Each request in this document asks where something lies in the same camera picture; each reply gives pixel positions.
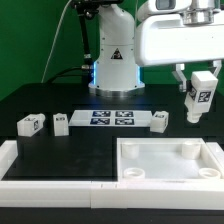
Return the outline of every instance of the black tabletop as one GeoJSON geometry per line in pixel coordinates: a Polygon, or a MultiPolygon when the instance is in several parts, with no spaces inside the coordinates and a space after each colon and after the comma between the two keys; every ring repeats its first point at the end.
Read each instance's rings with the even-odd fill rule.
{"type": "MultiPolygon", "coordinates": [[[[210,112],[198,124],[186,120],[185,94],[177,85],[147,85],[145,93],[130,98],[90,95],[78,84],[24,85],[0,102],[0,143],[17,140],[19,156],[4,180],[116,181],[116,138],[203,138],[224,146],[224,97],[216,93],[210,112]],[[70,119],[74,110],[150,110],[169,112],[166,131],[148,127],[70,127],[69,136],[55,137],[53,114],[70,119]],[[16,122],[43,113],[44,128],[31,138],[18,137],[16,122]]],[[[222,211],[150,209],[22,209],[1,208],[0,223],[223,223],[222,211]]]]}

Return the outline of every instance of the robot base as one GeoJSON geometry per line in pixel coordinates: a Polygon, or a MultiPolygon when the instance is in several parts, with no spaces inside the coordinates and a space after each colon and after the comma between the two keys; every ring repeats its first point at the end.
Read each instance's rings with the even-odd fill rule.
{"type": "Polygon", "coordinates": [[[98,88],[96,85],[90,83],[89,84],[89,92],[94,95],[103,96],[103,97],[131,97],[135,95],[141,95],[144,93],[145,90],[145,84],[141,83],[138,86],[136,86],[135,89],[130,90],[104,90],[98,88]]]}

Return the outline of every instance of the cube with marker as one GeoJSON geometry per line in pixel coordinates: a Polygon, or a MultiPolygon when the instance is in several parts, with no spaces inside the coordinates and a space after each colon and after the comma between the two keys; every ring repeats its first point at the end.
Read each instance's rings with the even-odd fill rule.
{"type": "Polygon", "coordinates": [[[54,119],[54,135],[55,136],[67,136],[68,130],[68,118],[66,114],[55,114],[54,119]]]}
{"type": "Polygon", "coordinates": [[[30,114],[17,122],[19,136],[31,137],[43,128],[44,114],[30,114]]]}
{"type": "Polygon", "coordinates": [[[169,113],[166,111],[156,111],[150,123],[151,132],[163,133],[168,125],[169,113]]]}

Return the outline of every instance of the blue light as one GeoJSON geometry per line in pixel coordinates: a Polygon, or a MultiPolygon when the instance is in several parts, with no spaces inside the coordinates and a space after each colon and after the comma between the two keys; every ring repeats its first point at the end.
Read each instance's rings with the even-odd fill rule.
{"type": "Polygon", "coordinates": [[[93,63],[93,85],[96,85],[96,62],[93,63]]]}
{"type": "Polygon", "coordinates": [[[138,66],[138,72],[137,72],[138,84],[141,84],[140,77],[141,77],[141,68],[138,66]]]}

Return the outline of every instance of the triangle sticker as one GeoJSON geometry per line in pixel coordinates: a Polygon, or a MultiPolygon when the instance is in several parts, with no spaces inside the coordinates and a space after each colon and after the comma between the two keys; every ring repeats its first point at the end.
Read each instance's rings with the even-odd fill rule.
{"type": "Polygon", "coordinates": [[[119,51],[118,48],[117,48],[116,51],[113,53],[111,59],[123,60],[123,58],[122,58],[122,56],[121,56],[121,52],[119,51]]]}

